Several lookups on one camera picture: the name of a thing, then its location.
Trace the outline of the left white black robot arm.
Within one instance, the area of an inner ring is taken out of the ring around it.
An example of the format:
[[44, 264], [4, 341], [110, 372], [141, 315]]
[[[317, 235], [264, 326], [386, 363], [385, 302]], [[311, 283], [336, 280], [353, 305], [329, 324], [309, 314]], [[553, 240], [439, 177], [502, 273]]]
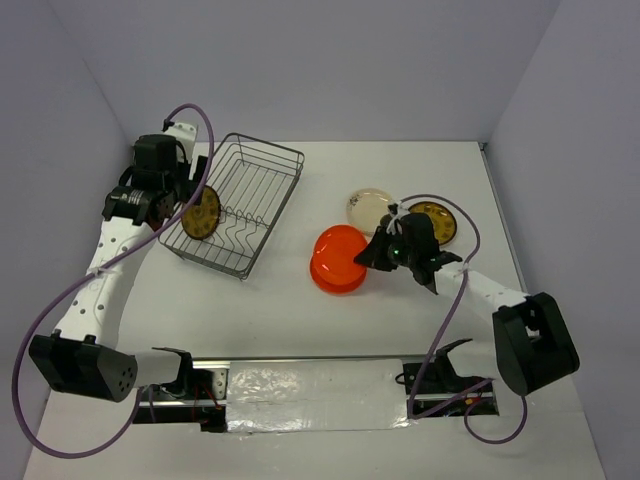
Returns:
[[88, 281], [53, 332], [29, 343], [52, 390], [120, 402], [138, 386], [141, 355], [116, 349], [121, 319], [155, 232], [203, 177], [207, 160], [193, 156], [196, 135], [195, 126], [177, 123], [134, 143], [131, 165], [105, 198]]

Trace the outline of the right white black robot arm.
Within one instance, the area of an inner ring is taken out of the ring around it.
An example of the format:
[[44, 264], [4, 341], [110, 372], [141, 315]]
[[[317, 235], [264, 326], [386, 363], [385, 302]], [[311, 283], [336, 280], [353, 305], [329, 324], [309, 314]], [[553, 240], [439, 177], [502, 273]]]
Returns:
[[499, 375], [519, 396], [580, 368], [573, 339], [550, 294], [516, 291], [472, 270], [468, 261], [440, 248], [424, 214], [395, 220], [385, 216], [354, 262], [385, 272], [405, 267], [419, 285], [490, 322]]

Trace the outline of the orange plate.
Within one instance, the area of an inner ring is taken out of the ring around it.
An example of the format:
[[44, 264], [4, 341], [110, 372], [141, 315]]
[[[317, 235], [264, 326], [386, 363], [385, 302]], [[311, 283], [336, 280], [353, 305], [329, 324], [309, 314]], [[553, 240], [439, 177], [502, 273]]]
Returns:
[[367, 245], [367, 239], [356, 228], [344, 224], [334, 225], [320, 234], [313, 247], [312, 257], [344, 258], [354, 262], [354, 257]]
[[367, 275], [365, 267], [344, 258], [312, 257], [309, 270], [311, 279], [321, 290], [335, 295], [356, 291]]

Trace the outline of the yellow patterned plate brown rim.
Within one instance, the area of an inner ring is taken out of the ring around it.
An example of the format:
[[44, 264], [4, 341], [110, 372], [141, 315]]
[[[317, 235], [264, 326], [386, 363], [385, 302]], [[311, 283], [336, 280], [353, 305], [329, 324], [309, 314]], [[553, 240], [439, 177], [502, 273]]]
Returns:
[[425, 214], [430, 218], [440, 246], [445, 246], [455, 239], [458, 230], [457, 220], [444, 205], [433, 201], [421, 201], [411, 205], [409, 212]]

